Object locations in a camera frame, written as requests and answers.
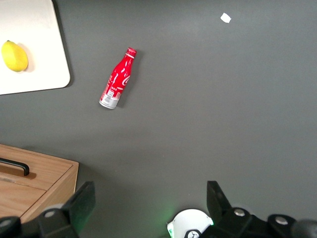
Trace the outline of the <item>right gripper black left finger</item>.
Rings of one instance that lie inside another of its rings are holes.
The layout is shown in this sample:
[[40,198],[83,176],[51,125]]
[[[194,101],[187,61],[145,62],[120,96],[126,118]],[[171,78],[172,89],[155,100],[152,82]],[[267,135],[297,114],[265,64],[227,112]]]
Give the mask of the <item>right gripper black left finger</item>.
[[96,203],[95,183],[85,182],[60,208],[38,217],[40,238],[78,238]]

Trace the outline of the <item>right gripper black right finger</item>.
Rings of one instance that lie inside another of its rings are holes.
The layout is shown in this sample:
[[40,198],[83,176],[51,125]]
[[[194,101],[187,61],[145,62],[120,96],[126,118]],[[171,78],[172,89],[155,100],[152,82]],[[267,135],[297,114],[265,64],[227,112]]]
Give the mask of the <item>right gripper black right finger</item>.
[[216,181],[207,182],[207,209],[213,225],[207,228],[208,238],[255,238],[250,231],[252,215],[232,207]]

